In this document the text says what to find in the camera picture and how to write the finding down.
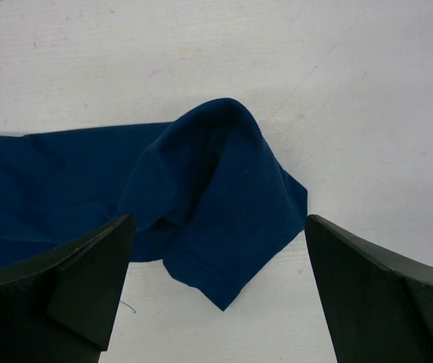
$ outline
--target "purple mark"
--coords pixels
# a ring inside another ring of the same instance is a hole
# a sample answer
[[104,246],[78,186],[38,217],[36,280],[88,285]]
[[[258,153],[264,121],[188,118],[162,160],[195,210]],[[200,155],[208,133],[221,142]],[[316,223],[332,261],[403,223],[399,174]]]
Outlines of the purple mark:
[[161,73],[161,69],[157,68],[156,70],[153,70],[153,72],[150,74],[149,78],[153,78],[154,76],[157,76],[159,73]]

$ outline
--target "black object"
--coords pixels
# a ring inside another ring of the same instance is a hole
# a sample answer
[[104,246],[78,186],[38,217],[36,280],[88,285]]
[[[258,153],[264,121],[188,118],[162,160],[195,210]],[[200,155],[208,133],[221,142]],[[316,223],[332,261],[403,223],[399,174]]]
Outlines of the black object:
[[433,362],[433,268],[319,216],[305,225],[339,363]]
[[95,363],[107,350],[135,232],[123,216],[0,269],[0,363]]

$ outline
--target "tabletop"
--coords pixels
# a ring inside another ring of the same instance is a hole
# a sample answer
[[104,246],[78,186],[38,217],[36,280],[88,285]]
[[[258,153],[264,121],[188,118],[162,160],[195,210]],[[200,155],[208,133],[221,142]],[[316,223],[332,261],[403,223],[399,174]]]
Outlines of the tabletop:
[[[433,266],[433,2],[0,0],[0,134],[231,97],[317,213]],[[300,234],[226,312],[129,266],[102,363],[335,362]]]

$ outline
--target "blue cloth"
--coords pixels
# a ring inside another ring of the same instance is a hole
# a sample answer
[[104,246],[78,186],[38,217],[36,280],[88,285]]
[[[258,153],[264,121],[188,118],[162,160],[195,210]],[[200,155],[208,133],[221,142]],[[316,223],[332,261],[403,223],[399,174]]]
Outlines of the blue cloth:
[[307,191],[231,99],[173,123],[0,136],[0,268],[131,213],[132,261],[226,309],[302,229]]

